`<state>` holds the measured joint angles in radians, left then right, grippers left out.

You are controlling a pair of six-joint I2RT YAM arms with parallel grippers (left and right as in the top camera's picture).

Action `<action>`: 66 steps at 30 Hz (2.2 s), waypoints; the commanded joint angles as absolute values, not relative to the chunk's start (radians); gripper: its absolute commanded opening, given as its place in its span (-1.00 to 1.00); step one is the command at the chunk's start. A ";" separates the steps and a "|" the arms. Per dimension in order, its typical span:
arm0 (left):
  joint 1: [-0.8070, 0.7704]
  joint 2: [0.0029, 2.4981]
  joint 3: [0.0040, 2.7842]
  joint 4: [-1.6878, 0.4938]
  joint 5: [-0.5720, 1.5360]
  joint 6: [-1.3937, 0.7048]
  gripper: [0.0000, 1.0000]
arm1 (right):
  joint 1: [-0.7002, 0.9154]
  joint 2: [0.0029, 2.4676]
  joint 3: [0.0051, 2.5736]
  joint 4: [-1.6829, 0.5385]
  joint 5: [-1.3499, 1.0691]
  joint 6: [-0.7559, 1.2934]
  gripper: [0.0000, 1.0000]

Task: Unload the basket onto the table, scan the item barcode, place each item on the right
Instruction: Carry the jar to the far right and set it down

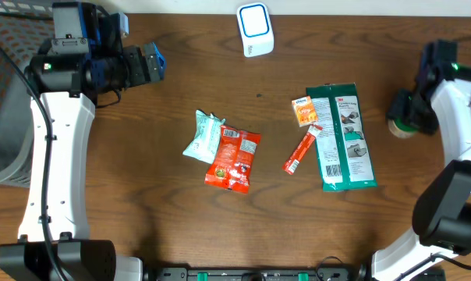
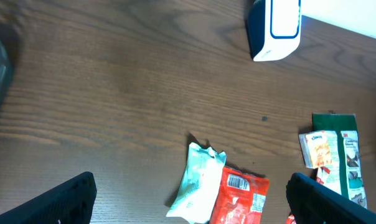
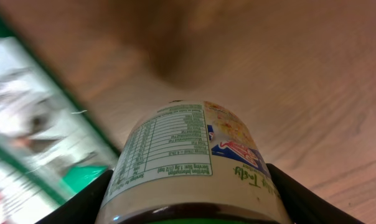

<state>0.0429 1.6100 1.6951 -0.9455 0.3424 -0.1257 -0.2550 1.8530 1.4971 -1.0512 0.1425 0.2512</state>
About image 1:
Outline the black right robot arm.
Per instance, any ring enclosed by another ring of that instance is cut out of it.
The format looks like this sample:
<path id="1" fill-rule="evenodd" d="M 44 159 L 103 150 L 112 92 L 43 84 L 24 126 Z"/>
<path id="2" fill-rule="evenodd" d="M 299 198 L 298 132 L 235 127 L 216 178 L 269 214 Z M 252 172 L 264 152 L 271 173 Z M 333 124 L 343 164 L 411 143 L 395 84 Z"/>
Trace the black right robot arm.
<path id="1" fill-rule="evenodd" d="M 396 109 L 399 120 L 422 129 L 439 129 L 444 168 L 418 198 L 412 226 L 359 271 L 361 280 L 412 280 L 446 261 L 471 254 L 471 68 L 444 62 L 426 69 L 416 89 Z"/>

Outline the small orange box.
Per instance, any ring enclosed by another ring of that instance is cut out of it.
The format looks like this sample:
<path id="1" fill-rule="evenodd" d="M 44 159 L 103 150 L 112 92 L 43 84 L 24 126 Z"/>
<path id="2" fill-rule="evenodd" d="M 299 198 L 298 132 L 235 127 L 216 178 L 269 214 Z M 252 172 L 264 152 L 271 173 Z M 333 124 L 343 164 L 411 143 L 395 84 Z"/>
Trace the small orange box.
<path id="1" fill-rule="evenodd" d="M 310 96 L 293 100 L 292 108 L 300 127 L 309 126 L 318 121 L 318 116 Z"/>

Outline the green lid spice jar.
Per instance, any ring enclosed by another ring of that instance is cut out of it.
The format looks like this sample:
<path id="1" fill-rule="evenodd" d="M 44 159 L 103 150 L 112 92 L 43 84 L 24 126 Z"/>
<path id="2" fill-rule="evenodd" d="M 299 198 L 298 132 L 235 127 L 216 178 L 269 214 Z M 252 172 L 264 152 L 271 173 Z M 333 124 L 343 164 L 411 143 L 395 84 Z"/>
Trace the green lid spice jar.
<path id="1" fill-rule="evenodd" d="M 417 133 L 417 129 L 405 125 L 400 119 L 388 119 L 388 129 L 397 138 L 407 139 Z"/>

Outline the orange snack packet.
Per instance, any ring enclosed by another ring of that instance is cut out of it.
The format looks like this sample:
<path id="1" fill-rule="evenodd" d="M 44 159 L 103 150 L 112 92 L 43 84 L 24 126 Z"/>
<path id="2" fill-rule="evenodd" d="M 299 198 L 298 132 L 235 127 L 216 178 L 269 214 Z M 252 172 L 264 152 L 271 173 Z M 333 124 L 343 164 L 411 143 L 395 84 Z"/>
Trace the orange snack packet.
<path id="1" fill-rule="evenodd" d="M 222 125 L 215 159 L 207 171 L 204 183 L 247 194 L 250 174 L 261 135 Z"/>

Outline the red sachet stick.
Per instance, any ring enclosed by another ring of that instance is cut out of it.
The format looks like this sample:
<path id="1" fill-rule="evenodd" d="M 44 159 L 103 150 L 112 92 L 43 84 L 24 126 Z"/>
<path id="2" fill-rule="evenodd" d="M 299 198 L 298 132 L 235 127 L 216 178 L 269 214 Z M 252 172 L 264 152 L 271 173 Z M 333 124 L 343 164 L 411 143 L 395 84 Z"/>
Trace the red sachet stick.
<path id="1" fill-rule="evenodd" d="M 318 125 L 310 125 L 308 127 L 305 136 L 303 137 L 297 148 L 294 150 L 294 152 L 291 154 L 289 159 L 286 161 L 286 163 L 282 166 L 282 169 L 285 172 L 287 172 L 289 175 L 293 175 L 295 173 L 296 168 L 303 160 L 304 155 L 307 153 L 310 146 L 320 135 L 322 130 L 323 127 Z"/>

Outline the green product pouch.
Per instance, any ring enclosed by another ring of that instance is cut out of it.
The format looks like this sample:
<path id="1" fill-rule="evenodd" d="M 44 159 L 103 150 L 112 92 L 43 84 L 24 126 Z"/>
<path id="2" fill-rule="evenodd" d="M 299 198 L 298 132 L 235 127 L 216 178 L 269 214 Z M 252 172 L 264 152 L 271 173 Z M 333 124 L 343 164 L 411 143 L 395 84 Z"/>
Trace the green product pouch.
<path id="1" fill-rule="evenodd" d="M 323 128 L 315 141 L 323 191 L 376 187 L 355 84 L 308 87 Z"/>

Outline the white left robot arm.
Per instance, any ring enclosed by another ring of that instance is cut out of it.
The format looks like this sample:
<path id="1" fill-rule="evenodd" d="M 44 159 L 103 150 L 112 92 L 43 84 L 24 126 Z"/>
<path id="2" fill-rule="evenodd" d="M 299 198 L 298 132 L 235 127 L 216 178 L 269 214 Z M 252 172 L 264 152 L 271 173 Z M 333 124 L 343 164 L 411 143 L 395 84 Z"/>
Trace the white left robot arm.
<path id="1" fill-rule="evenodd" d="M 110 240 L 93 240 L 85 177 L 98 96 L 157 83 L 166 61 L 154 43 L 80 48 L 56 40 L 24 73 L 34 121 L 30 193 L 14 244 L 0 245 L 0 269 L 16 280 L 151 280 L 137 257 Z"/>

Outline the mint green wipes pack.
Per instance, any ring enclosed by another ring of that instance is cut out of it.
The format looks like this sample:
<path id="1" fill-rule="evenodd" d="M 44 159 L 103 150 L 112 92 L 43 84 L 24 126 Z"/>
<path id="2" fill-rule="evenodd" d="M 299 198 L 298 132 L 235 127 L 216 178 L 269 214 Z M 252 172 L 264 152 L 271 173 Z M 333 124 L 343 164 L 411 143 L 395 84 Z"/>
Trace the mint green wipes pack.
<path id="1" fill-rule="evenodd" d="M 182 154 L 212 164 L 221 139 L 221 125 L 224 124 L 225 119 L 196 110 L 196 133 Z"/>

